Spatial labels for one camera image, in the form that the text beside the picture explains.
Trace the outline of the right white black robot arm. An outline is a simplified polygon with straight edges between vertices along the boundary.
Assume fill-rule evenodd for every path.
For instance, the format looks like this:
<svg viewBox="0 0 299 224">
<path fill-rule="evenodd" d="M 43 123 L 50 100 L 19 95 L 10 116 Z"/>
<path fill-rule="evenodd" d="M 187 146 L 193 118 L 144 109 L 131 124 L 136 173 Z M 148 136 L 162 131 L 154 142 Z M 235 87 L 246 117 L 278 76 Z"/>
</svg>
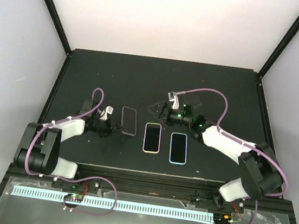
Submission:
<svg viewBox="0 0 299 224">
<path fill-rule="evenodd" d="M 218 150 L 239 166 L 239 177 L 224 183 L 213 194 L 215 208 L 224 210 L 238 199 L 260 200 L 265 196 L 276 196 L 274 191 L 288 184 L 268 144 L 247 142 L 224 131 L 219 123 L 204 116 L 197 96 L 187 95 L 180 103 L 178 95 L 171 92 L 168 101 L 159 101 L 147 108 L 167 126 L 187 127 L 196 141 Z"/>
</svg>

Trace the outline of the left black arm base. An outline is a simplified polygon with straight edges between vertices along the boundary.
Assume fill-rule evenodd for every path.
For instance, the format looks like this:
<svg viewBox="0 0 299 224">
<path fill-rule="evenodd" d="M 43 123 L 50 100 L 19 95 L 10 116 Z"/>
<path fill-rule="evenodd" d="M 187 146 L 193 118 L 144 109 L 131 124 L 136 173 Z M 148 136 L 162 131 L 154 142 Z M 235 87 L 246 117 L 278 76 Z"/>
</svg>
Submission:
<svg viewBox="0 0 299 224">
<path fill-rule="evenodd" d="M 89 179 L 81 182 L 67 182 L 61 178 L 50 178 L 51 187 L 77 193 L 93 193 L 99 188 L 101 179 Z"/>
</svg>

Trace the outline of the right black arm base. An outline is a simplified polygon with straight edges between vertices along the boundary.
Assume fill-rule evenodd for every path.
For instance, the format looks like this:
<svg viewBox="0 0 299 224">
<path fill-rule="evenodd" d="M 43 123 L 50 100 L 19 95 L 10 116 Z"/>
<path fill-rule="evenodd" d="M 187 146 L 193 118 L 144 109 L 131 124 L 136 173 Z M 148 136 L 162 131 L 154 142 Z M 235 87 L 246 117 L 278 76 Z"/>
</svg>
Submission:
<svg viewBox="0 0 299 224">
<path fill-rule="evenodd" d="M 234 213 L 235 208 L 239 207 L 239 212 L 242 213 L 242 207 L 240 207 L 241 199 L 237 199 L 231 202 L 225 201 L 218 192 L 211 190 L 198 189 L 194 193 L 194 196 L 190 198 L 196 207 L 207 209 L 209 211 L 221 212 L 221 213 Z"/>
</svg>

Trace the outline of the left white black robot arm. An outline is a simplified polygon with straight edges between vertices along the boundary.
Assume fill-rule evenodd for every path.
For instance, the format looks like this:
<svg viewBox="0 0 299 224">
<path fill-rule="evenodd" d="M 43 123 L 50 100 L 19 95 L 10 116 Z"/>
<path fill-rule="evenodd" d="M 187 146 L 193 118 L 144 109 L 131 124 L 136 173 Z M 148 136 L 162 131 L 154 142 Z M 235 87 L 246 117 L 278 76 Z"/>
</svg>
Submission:
<svg viewBox="0 0 299 224">
<path fill-rule="evenodd" d="M 89 101 L 86 104 L 93 111 L 81 110 L 75 116 L 48 124 L 28 124 L 14 155 L 14 165 L 25 169 L 30 175 L 62 177 L 70 189 L 79 189 L 84 182 L 83 175 L 77 172 L 76 163 L 60 157 L 60 144 L 88 131 L 104 138 L 121 129 L 118 123 L 111 120 L 111 106 L 101 111 L 96 107 L 97 102 Z"/>
</svg>

